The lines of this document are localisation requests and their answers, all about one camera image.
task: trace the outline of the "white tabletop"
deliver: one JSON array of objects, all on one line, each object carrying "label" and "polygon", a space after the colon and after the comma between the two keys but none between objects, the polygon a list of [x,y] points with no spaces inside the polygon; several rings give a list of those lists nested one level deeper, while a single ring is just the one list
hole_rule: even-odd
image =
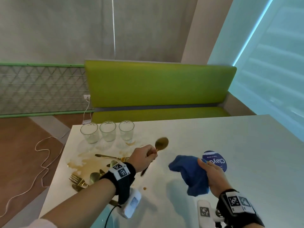
[{"label": "white tabletop", "polygon": [[176,155],[202,157],[207,150],[224,157],[228,180],[248,197],[266,227],[304,226],[304,143],[269,115],[135,122],[133,146],[123,143],[118,125],[113,144],[100,140],[89,146],[80,127],[73,126],[70,132],[40,217],[76,193],[68,180],[73,170],[67,162],[77,154],[89,150],[89,156],[122,157],[165,136],[169,146],[133,183],[142,193],[133,217],[127,220],[114,211],[115,227],[198,228],[196,201],[208,200],[215,208],[217,198],[211,193],[188,196],[180,173],[171,172],[168,164]]}]

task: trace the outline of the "round sticker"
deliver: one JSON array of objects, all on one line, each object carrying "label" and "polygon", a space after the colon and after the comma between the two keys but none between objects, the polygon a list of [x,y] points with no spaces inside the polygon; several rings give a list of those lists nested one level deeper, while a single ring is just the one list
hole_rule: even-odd
[{"label": "round sticker", "polygon": [[227,163],[219,153],[216,153],[212,150],[208,150],[204,152],[203,159],[205,159],[206,161],[210,161],[215,165],[221,167],[224,172],[227,170]]}]

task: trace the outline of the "empty glass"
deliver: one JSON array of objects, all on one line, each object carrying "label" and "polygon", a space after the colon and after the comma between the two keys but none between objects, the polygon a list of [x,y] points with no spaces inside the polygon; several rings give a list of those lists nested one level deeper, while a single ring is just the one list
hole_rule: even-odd
[{"label": "empty glass", "polygon": [[105,141],[111,142],[116,138],[116,124],[115,122],[107,121],[100,125],[100,131]]},{"label": "empty glass", "polygon": [[134,129],[134,123],[131,121],[123,121],[119,124],[119,130],[121,138],[125,141],[129,141],[133,138],[133,129]]},{"label": "empty glass", "polygon": [[83,134],[85,140],[89,144],[96,143],[99,140],[98,125],[96,123],[89,122],[87,124],[84,124],[80,128],[80,132]]}]

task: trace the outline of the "wooden floor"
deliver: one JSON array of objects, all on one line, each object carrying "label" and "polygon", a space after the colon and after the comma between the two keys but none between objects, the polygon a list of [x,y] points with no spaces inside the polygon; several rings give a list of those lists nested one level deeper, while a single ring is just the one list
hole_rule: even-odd
[{"label": "wooden floor", "polygon": [[[83,114],[54,116],[67,127],[82,123]],[[48,156],[47,151],[35,151],[35,145],[51,134],[42,129],[28,117],[0,119],[0,216],[4,214],[8,200],[28,190],[36,175],[43,170],[41,163]],[[39,144],[37,149],[50,149],[48,165],[59,154],[63,144],[55,138],[50,138]],[[51,184],[60,157],[49,166],[49,172],[44,177],[44,186]],[[35,199],[45,188],[41,185],[44,170],[35,181],[33,188],[24,195],[13,198],[7,213],[0,218],[0,227]]]}]

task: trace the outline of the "hand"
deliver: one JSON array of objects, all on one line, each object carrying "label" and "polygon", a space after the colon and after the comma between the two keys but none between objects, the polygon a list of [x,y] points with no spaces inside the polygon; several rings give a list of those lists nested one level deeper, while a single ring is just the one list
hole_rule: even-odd
[{"label": "hand", "polygon": [[221,167],[212,162],[206,164],[200,158],[197,162],[207,172],[208,184],[214,196],[218,198],[223,191],[232,189]]},{"label": "hand", "polygon": [[141,172],[149,166],[149,164],[157,157],[155,147],[146,145],[141,148],[136,148],[129,158],[128,162],[135,168],[135,171]]}]

